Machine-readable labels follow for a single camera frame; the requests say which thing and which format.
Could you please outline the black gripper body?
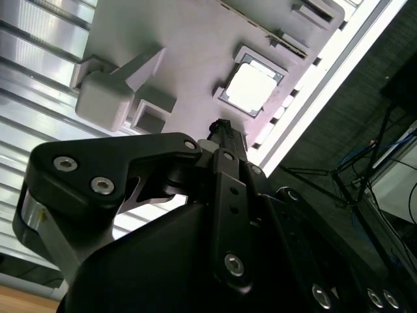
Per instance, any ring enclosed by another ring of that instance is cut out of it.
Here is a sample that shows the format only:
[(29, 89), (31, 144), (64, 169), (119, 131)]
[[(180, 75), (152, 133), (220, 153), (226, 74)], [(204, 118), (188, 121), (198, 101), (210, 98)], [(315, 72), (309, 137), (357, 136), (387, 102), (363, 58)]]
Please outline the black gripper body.
[(90, 256), (59, 312), (316, 312), (318, 268), (264, 173), (240, 166)]

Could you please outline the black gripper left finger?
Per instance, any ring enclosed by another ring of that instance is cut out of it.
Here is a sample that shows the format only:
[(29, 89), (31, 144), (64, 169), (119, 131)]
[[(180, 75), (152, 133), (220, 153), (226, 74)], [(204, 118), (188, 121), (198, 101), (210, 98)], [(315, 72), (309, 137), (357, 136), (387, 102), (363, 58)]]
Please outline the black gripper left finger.
[(13, 221), (18, 240), (68, 282), (95, 252), (199, 201), (210, 176), (240, 176), (229, 121), (206, 140), (183, 133), (43, 143), (30, 155)]

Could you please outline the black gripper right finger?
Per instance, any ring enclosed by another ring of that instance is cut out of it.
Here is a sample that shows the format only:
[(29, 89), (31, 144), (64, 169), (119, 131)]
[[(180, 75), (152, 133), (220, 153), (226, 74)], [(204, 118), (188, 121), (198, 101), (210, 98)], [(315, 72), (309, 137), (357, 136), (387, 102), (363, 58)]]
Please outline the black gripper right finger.
[(254, 227), (254, 303), (265, 312), (406, 312), (407, 288), (377, 236), (365, 231), (388, 277), (377, 275), (295, 190), (274, 191), (246, 157), (242, 134), (227, 130), (240, 162)]

